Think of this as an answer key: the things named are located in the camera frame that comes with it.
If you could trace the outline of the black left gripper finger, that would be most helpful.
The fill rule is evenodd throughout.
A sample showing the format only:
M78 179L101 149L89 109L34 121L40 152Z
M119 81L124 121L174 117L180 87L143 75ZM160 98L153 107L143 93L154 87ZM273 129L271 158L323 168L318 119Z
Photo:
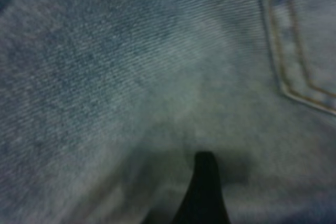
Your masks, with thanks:
M194 161L191 182L172 223L229 223L214 154L198 152Z

